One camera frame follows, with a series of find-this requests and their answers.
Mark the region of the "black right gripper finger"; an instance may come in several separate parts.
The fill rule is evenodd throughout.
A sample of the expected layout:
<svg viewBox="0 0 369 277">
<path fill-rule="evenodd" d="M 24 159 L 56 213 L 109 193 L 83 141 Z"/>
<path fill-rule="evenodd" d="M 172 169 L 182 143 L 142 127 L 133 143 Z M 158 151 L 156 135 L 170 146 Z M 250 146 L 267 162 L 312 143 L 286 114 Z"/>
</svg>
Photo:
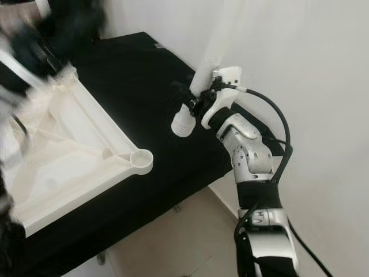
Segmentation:
<svg viewBox="0 0 369 277">
<path fill-rule="evenodd" d="M 196 97 L 192 94 L 189 87 L 179 81 L 173 81 L 172 87 L 175 91 L 176 99 L 181 101 L 182 103 L 196 103 Z"/>
</svg>

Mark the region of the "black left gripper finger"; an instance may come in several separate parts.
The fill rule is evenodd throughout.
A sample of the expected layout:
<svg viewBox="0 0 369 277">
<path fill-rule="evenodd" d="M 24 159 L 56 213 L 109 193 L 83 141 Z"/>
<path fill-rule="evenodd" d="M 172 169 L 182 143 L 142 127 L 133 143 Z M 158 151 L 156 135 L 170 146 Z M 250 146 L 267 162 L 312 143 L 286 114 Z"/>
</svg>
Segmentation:
<svg viewBox="0 0 369 277">
<path fill-rule="evenodd" d="M 54 24 L 52 41 L 72 47 L 99 36 L 106 21 L 103 0 L 48 0 Z"/>
</svg>

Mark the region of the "white plastic children table top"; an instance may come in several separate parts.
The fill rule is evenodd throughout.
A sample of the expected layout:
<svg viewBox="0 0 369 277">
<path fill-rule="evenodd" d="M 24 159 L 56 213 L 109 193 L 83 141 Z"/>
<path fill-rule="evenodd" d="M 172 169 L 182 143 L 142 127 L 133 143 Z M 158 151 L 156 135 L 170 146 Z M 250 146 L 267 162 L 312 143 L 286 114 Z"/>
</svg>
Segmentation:
<svg viewBox="0 0 369 277">
<path fill-rule="evenodd" d="M 127 177 L 149 173 L 155 161 L 92 97 L 74 67 L 32 91 L 2 134 L 3 181 L 27 237 Z"/>
</svg>

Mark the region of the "beige hanging cloth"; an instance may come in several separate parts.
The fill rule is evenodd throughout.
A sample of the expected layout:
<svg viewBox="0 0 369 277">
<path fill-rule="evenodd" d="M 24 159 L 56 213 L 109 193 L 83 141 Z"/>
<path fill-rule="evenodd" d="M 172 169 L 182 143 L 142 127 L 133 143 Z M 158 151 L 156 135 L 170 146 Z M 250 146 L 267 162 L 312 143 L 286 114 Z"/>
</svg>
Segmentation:
<svg viewBox="0 0 369 277">
<path fill-rule="evenodd" d="M 33 22 L 38 15 L 39 10 L 34 3 L 1 5 L 0 32 L 2 35 L 11 36 L 27 23 Z"/>
</svg>

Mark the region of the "black tablecloth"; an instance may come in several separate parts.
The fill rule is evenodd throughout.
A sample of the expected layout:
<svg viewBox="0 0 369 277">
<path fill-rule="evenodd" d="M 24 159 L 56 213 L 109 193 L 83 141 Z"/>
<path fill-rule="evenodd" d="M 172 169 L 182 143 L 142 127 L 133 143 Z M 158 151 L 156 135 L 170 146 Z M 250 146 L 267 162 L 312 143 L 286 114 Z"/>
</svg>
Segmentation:
<svg viewBox="0 0 369 277">
<path fill-rule="evenodd" d="M 70 62 L 92 97 L 155 161 L 149 173 L 127 177 L 22 239 L 8 277 L 60 277 L 233 169 L 230 150 L 214 131 L 188 138 L 171 131 L 181 103 L 172 82 L 188 84 L 193 70 L 150 35 L 91 40 Z"/>
</svg>

